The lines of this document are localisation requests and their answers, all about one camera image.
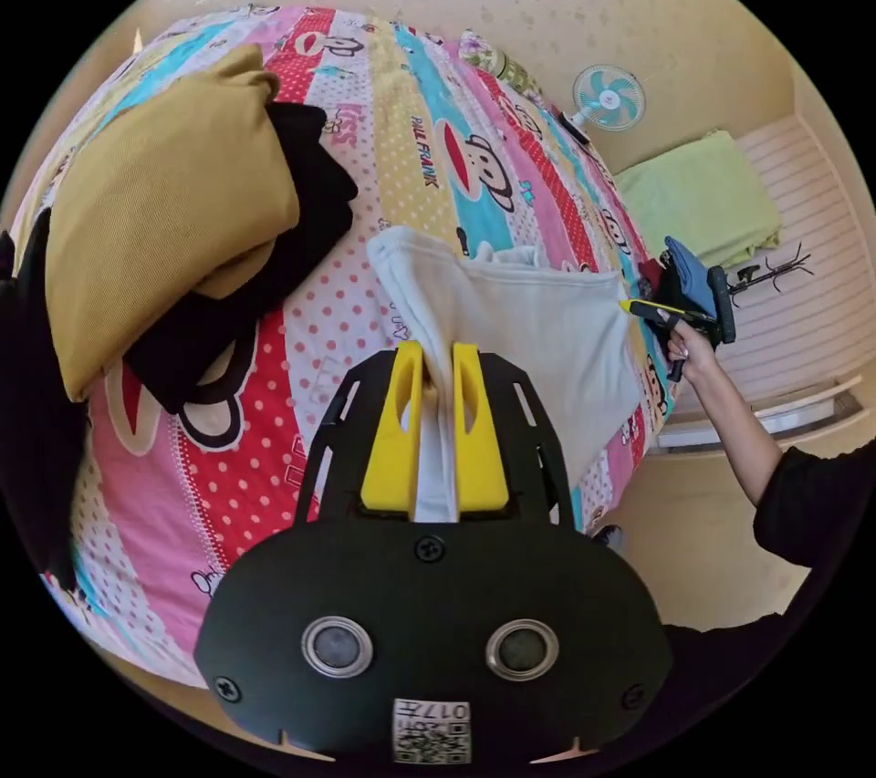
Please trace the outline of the person's right hand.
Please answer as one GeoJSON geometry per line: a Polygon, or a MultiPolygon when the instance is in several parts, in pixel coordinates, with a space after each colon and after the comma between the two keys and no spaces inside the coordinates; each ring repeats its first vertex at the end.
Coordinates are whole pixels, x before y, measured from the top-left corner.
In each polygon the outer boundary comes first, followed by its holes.
{"type": "Polygon", "coordinates": [[[672,363],[682,365],[683,376],[694,388],[720,369],[706,336],[682,320],[670,330],[668,355],[672,363]]]}

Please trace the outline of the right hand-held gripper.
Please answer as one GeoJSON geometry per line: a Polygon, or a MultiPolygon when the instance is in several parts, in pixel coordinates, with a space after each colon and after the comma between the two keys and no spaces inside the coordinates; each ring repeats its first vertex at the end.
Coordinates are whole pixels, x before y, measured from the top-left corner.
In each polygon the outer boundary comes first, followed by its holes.
{"type": "Polygon", "coordinates": [[[638,318],[660,318],[661,309],[671,320],[685,321],[703,334],[711,348],[719,345],[719,267],[706,266],[699,256],[668,235],[660,256],[661,269],[641,279],[649,282],[644,299],[620,301],[620,307],[638,318]]]}

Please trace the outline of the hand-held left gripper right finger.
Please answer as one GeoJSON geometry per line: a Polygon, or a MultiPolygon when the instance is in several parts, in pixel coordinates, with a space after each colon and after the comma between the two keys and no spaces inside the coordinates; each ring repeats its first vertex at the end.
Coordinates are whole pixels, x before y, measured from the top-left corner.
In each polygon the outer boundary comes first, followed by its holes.
{"type": "Polygon", "coordinates": [[[452,359],[457,506],[502,511],[509,491],[478,347],[455,343],[452,359]]]}

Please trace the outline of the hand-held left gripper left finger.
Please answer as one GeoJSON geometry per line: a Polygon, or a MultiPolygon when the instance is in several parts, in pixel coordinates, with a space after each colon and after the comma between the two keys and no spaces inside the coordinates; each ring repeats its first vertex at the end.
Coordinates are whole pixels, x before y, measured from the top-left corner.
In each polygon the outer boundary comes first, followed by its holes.
{"type": "Polygon", "coordinates": [[[394,351],[360,499],[370,513],[413,513],[418,491],[423,388],[422,347],[394,351]]]}

